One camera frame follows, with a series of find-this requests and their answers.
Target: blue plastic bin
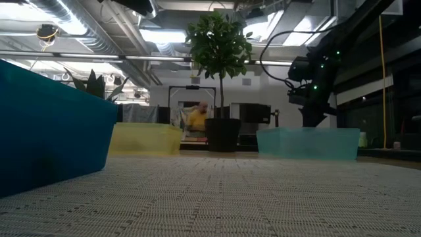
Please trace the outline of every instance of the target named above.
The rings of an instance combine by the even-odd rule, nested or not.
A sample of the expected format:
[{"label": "blue plastic bin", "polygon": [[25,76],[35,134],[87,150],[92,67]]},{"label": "blue plastic bin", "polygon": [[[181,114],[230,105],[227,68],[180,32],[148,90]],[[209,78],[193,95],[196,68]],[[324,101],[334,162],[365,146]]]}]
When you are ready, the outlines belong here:
[{"label": "blue plastic bin", "polygon": [[0,60],[0,197],[99,171],[117,106]]},{"label": "blue plastic bin", "polygon": [[353,160],[358,128],[272,128],[257,131],[259,153],[290,159]]}]

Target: yellow plastic bin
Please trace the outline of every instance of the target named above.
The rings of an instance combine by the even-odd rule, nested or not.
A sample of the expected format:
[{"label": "yellow plastic bin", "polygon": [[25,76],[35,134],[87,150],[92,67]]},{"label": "yellow plastic bin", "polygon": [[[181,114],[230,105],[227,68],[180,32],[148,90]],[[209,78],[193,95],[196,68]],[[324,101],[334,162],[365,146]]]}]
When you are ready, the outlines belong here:
[{"label": "yellow plastic bin", "polygon": [[169,124],[118,122],[110,155],[178,155],[182,130]]}]

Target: yellow shirt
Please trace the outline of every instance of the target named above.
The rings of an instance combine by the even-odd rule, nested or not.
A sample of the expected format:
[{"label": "yellow shirt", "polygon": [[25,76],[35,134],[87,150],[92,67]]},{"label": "yellow shirt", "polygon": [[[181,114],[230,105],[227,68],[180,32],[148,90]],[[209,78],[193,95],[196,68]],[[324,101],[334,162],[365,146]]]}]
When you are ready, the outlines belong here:
[{"label": "yellow shirt", "polygon": [[187,120],[187,125],[191,126],[192,130],[205,130],[206,113],[200,113],[197,109],[191,112]]}]

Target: floor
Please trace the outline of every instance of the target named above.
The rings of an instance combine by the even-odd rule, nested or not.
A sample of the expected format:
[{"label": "floor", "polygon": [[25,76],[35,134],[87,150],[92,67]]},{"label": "floor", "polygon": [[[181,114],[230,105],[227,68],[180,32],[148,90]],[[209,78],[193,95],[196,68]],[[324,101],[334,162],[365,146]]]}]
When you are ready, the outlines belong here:
[{"label": "floor", "polygon": [[0,199],[0,236],[421,236],[416,164],[359,160],[111,157]]}]

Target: black plant pot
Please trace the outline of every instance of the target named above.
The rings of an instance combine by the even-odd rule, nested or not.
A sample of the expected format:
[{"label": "black plant pot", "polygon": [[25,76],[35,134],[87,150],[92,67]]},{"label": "black plant pot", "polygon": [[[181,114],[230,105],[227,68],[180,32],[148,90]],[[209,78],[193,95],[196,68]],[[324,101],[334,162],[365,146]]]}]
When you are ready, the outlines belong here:
[{"label": "black plant pot", "polygon": [[208,118],[205,121],[209,151],[235,152],[241,121],[234,118]]}]

